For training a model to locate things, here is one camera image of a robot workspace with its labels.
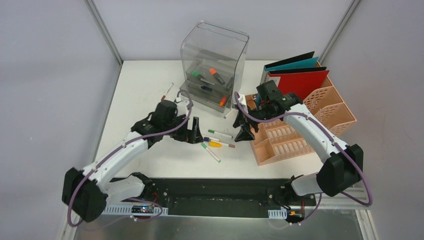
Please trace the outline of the orange cap marker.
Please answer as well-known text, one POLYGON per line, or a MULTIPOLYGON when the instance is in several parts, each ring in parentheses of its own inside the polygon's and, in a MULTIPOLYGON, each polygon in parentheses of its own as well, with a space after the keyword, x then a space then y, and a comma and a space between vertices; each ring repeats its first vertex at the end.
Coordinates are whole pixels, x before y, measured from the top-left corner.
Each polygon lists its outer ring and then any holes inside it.
POLYGON ((223 96, 220 100, 219 106, 223 107, 226 104, 226 102, 227 102, 227 97, 223 96))

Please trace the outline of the green tip black highlighter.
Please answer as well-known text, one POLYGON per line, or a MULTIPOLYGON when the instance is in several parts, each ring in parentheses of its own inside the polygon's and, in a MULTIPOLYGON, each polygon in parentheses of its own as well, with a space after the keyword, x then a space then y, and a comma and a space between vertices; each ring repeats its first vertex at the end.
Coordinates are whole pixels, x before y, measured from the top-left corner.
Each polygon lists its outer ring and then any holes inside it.
POLYGON ((213 82, 210 82, 210 81, 208 81, 204 76, 202 76, 199 72, 197 72, 197 71, 193 71, 192 73, 191 73, 194 77, 196 77, 197 79, 199 79, 200 81, 202 81, 202 82, 204 82, 204 83, 207 83, 207 84, 209 84, 209 85, 214 85, 214 83, 213 82))

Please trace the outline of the orange tip black highlighter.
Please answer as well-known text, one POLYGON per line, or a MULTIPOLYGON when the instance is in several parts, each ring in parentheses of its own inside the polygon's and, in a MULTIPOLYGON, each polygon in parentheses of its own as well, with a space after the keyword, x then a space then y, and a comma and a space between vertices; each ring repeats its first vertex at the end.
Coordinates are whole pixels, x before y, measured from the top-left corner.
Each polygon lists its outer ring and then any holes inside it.
POLYGON ((220 85, 224 85, 226 83, 214 68, 211 68, 209 72, 220 85))

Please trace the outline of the red notebook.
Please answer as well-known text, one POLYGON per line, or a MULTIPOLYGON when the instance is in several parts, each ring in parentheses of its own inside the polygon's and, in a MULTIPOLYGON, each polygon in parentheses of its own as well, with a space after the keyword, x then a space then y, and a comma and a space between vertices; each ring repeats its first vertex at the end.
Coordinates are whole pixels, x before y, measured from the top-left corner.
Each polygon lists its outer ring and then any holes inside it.
POLYGON ((274 81, 283 94, 294 93, 304 100, 318 89, 330 71, 326 67, 307 67, 264 72, 261 83, 274 81))

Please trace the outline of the clear drawer organizer box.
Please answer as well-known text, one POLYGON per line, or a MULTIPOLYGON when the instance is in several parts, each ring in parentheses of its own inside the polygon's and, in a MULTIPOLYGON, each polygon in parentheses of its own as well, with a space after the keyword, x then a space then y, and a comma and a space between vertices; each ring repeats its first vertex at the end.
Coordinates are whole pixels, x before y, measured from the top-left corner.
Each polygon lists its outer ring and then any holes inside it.
POLYGON ((208 21, 198 22, 185 37, 180 48, 180 58, 184 72, 184 83, 180 90, 184 96, 220 113, 227 112, 232 106, 234 92, 242 85, 249 35, 245 32, 227 28, 208 21), (215 69, 225 81, 220 85, 210 74, 215 69), (192 75, 199 72, 209 85, 192 75), (205 91, 206 86, 212 91, 205 91), (227 97, 220 107, 222 97, 227 97))

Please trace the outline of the teal notebook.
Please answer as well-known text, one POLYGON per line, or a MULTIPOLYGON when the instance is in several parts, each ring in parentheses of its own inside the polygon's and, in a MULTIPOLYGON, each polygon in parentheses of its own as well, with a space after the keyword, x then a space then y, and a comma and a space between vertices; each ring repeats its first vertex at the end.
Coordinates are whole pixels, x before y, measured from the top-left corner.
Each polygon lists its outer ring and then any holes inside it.
POLYGON ((269 63, 264 65, 262 76, 260 79, 263 79, 264 72, 269 71, 278 71, 278 70, 289 70, 289 69, 301 69, 301 68, 312 68, 316 67, 318 57, 314 57, 314 52, 307 52, 298 56, 293 56, 287 59, 283 59, 277 62, 269 63))

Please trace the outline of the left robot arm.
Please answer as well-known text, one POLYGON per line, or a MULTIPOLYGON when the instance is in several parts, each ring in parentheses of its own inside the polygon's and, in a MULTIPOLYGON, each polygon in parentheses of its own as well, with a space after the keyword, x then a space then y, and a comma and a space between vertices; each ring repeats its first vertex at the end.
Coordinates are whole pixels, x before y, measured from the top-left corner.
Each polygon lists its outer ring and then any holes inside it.
POLYGON ((100 160, 82 169, 70 168, 64 176, 62 202, 67 205, 67 223, 71 227, 79 224, 72 221, 72 213, 82 222, 97 219, 110 204, 129 198, 147 202, 152 198, 151 180, 140 172, 113 182, 112 179, 133 159, 160 142, 164 136, 189 144, 203 141, 198 117, 193 117, 191 100, 161 100, 153 112, 137 121, 126 136, 100 160))

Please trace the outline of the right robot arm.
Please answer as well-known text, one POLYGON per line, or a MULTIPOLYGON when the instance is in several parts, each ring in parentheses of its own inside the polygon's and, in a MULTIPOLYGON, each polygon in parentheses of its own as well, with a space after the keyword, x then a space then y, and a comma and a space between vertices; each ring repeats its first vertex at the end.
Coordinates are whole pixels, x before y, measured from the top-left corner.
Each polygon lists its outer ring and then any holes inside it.
POLYGON ((296 205, 305 195, 324 193, 330 197, 342 193, 348 187, 364 180, 364 152, 358 144, 349 145, 328 130, 309 111, 295 93, 283 94, 274 81, 267 81, 257 88, 263 104, 249 110, 244 95, 234 92, 238 114, 233 127, 240 128, 236 142, 252 141, 252 129, 259 130, 259 123, 281 120, 292 127, 312 147, 321 162, 317 173, 295 177, 284 190, 284 200, 296 205))

